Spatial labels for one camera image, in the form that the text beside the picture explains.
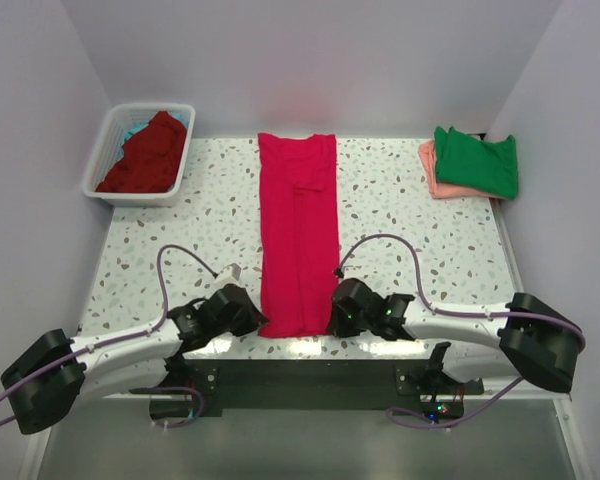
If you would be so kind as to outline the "pink red t-shirt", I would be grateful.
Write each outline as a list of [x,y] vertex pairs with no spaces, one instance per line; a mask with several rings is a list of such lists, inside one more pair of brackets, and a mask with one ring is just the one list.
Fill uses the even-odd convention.
[[265,338],[327,333],[340,262],[337,142],[258,135]]

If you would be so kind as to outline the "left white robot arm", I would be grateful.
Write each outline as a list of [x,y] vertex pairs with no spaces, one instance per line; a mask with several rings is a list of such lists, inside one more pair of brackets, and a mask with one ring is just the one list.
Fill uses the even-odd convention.
[[164,319],[120,332],[69,338],[51,330],[2,373],[1,383],[20,432],[31,435],[92,399],[156,385],[176,392],[187,380],[187,368],[176,360],[218,336],[244,336],[267,322],[245,288],[227,284],[170,309]]

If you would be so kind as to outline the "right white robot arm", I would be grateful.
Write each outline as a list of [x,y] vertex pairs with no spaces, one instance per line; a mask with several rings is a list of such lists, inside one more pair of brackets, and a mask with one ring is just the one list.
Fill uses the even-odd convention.
[[425,369],[428,386],[439,393],[478,379],[520,377],[567,394],[585,347],[574,322],[523,292],[504,303],[434,304],[415,294],[381,297],[349,278],[331,303],[328,332],[334,337],[370,332],[386,341],[441,341]]

